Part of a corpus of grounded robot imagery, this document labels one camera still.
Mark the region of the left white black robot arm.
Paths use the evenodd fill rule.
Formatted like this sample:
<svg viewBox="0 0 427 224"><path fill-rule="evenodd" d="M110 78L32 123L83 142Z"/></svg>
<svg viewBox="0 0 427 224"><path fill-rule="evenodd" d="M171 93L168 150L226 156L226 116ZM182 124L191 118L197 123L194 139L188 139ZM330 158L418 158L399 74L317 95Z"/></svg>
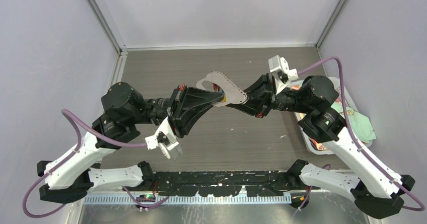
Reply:
<svg viewBox="0 0 427 224"><path fill-rule="evenodd" d="M38 175L46 176L39 188L40 199L68 204L95 190L123 186L150 190L155 177L147 162L107 170L95 169L93 164L123 147L158 148L166 158L178 159L182 155L178 140L224 96L181 85L169 98L144 99L131 85L119 82L101 98L104 112L91 126L65 111L72 124L87 132L57 160L37 164Z"/></svg>

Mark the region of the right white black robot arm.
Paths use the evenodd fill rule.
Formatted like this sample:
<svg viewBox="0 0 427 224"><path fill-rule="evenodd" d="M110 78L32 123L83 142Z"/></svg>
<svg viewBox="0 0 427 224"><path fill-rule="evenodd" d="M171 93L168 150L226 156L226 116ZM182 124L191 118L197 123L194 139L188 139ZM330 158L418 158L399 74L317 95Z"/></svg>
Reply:
<svg viewBox="0 0 427 224"><path fill-rule="evenodd" d="M294 189L304 185L329 190L354 202L370 217L383 219L405 208L403 194L415 184L410 175L400 175L382 163L351 130L346 111L333 108L343 93L325 76L310 76L298 89L291 88L294 77L265 74L243 90L226 80L225 103L249 115L262 118L271 110L302 113L298 122L311 139L324 144L339 157L353 175L338 174L296 160L288 170L288 184Z"/></svg>

